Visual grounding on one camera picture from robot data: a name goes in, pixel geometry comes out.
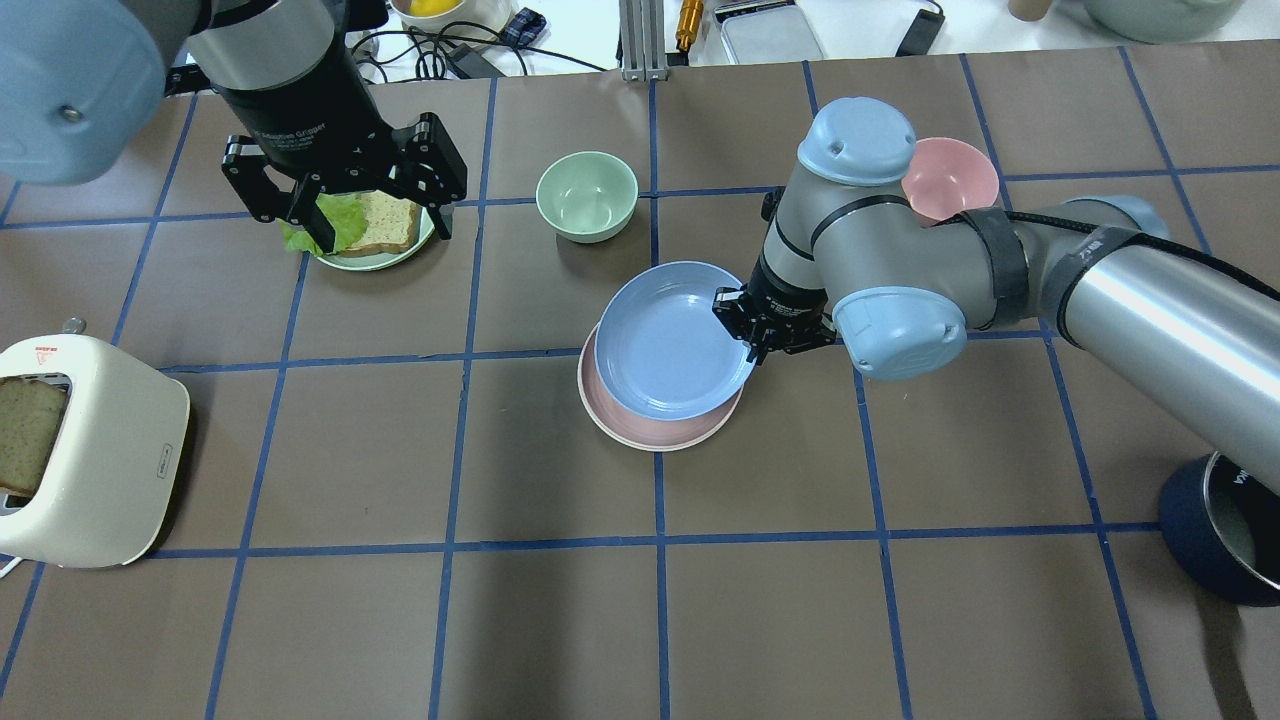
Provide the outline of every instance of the pink bowl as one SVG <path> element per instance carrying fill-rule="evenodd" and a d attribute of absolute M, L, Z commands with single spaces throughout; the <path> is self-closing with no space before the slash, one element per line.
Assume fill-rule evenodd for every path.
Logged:
<path fill-rule="evenodd" d="M 991 160 L 973 145 L 951 137 L 925 137 L 915 142 L 902 191 L 920 224 L 932 225 L 961 210 L 995 205 L 1000 178 Z"/>

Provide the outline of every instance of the bread slice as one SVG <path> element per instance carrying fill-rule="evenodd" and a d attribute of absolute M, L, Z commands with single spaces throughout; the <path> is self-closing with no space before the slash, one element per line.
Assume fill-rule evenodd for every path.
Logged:
<path fill-rule="evenodd" d="M 421 205 L 376 191 L 361 195 L 360 204 L 365 206 L 369 229 L 338 255 L 362 258 L 378 252 L 399 254 L 417 242 Z"/>
<path fill-rule="evenodd" d="M 47 383 L 0 379 L 0 488 L 36 493 L 65 410 L 67 393 Z"/>

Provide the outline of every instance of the lettuce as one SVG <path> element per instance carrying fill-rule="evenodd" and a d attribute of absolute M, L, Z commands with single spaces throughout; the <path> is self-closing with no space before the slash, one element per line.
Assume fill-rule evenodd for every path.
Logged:
<path fill-rule="evenodd" d="M 333 225 L 335 236 L 333 243 L 334 252 L 342 252 L 351 247 L 369 229 L 369 222 L 365 219 L 365 206 L 360 202 L 358 193 L 320 195 L 316 196 L 316 208 L 320 208 L 324 217 L 329 219 L 329 224 Z M 285 250 L 324 255 L 320 246 L 311 238 L 311 233 L 300 227 L 293 227 L 284 220 L 280 220 L 280 225 L 284 228 Z"/>

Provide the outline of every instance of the stacked plates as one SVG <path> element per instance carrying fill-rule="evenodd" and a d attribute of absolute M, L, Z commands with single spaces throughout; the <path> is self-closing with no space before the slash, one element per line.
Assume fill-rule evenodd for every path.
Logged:
<path fill-rule="evenodd" d="M 694 446 L 733 413 L 754 365 L 712 313 L 731 273 L 680 261 L 631 279 L 582 347 L 579 395 L 602 430 L 646 451 Z"/>

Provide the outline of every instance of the dark blue pot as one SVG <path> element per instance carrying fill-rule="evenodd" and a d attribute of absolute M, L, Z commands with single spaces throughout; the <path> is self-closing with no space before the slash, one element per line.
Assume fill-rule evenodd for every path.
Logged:
<path fill-rule="evenodd" d="M 1169 478 L 1160 532 L 1206 589 L 1239 605 L 1280 605 L 1280 497 L 1222 455 Z"/>

